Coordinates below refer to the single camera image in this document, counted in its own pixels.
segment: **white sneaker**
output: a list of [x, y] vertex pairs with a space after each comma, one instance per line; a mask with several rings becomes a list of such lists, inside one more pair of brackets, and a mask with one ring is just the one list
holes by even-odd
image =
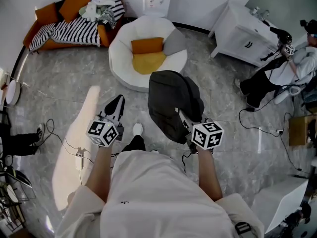
[[142, 127], [142, 124], [140, 124], [139, 122], [136, 123], [134, 126], [133, 126], [133, 129], [132, 129], [132, 133], [133, 133], [133, 136], [136, 136], [136, 135], [142, 135], [142, 132], [143, 132], [143, 127]]
[[241, 88], [240, 88], [240, 83], [241, 83], [241, 81], [240, 81], [239, 79], [235, 78], [235, 79], [233, 80], [233, 83], [234, 83], [234, 85], [240, 90], [240, 93], [241, 93], [242, 95], [245, 95], [245, 94], [242, 92]]

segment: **hand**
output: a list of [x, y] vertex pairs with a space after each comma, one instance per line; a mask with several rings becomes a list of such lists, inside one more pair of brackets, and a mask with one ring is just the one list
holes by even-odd
[[196, 150], [198, 151], [198, 154], [202, 154], [202, 153], [211, 153], [211, 150], [204, 150], [203, 148], [201, 148], [199, 145], [196, 145]]
[[282, 48], [281, 54], [285, 56], [287, 59], [290, 57], [290, 55], [286, 53], [285, 48]]

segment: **cabinet handle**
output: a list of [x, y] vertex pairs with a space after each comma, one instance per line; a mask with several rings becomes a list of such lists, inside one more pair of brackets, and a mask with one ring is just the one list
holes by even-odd
[[247, 45], [245, 45], [245, 47], [248, 49], [252, 46], [253, 42], [249, 42]]

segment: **black bag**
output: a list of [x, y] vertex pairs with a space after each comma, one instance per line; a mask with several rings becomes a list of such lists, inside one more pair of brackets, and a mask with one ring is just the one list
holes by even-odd
[[189, 77], [175, 71], [153, 72], [149, 82], [150, 116], [166, 137], [185, 144], [188, 130], [182, 124], [178, 110], [192, 121], [201, 121], [204, 103], [198, 86]]

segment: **white wall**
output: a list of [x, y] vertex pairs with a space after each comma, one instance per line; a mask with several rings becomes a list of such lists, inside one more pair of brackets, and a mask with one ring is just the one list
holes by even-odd
[[[8, 71], [22, 48], [22, 40], [35, 20], [35, 7], [41, 8], [59, 0], [1, 0], [0, 67]], [[168, 19], [174, 22], [211, 29], [227, 0], [171, 0]], [[236, 0], [246, 4], [248, 0]], [[125, 0], [126, 16], [142, 15], [142, 0]]]
[[275, 26], [288, 31], [294, 43], [305, 40], [305, 29], [300, 20], [317, 19], [317, 0], [249, 0], [247, 7], [258, 6], [261, 11], [270, 10], [268, 20]]

